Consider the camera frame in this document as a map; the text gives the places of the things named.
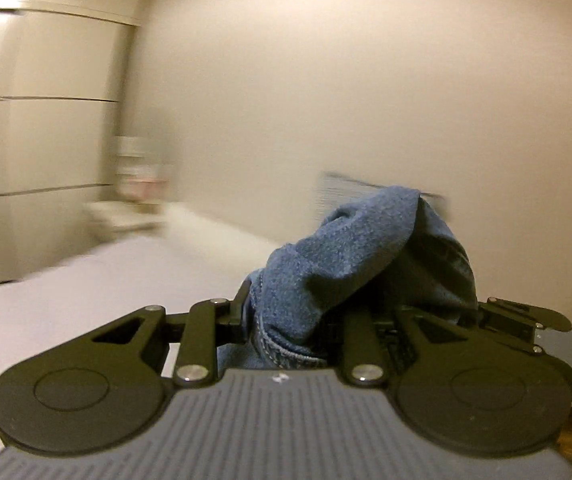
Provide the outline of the blue denim jeans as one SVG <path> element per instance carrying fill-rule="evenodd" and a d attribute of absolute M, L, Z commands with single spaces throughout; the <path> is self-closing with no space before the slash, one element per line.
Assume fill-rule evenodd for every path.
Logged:
<path fill-rule="evenodd" d="M 364 310 L 416 304 L 449 314 L 477 307 L 464 247 L 423 194 L 403 186 L 339 206 L 312 235 L 272 252 L 247 280 L 247 339 L 217 351 L 221 370 L 329 366 L 350 299 Z"/>

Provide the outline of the white bed sheet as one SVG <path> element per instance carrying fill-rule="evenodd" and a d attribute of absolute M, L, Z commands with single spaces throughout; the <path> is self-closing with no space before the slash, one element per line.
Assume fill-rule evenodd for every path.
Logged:
<path fill-rule="evenodd" d="M 148 304 L 179 313 L 231 298 L 279 246 L 180 203 L 164 216 L 159 235 L 129 235 L 0 285 L 0 374 Z"/>

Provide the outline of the white bedside stand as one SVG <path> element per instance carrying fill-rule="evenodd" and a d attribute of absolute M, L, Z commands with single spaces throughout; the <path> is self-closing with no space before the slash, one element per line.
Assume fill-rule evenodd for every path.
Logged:
<path fill-rule="evenodd" d="M 110 198 L 83 207 L 90 234 L 99 243 L 160 234 L 167 223 L 163 204 L 172 172 L 159 141 L 150 136 L 116 136 Z"/>

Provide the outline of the cream sliding wardrobe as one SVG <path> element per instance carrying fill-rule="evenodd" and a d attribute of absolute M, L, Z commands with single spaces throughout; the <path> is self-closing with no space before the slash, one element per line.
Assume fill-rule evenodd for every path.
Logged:
<path fill-rule="evenodd" d="M 110 144 L 147 0 L 0 0 L 0 283 L 92 245 L 84 207 Z"/>

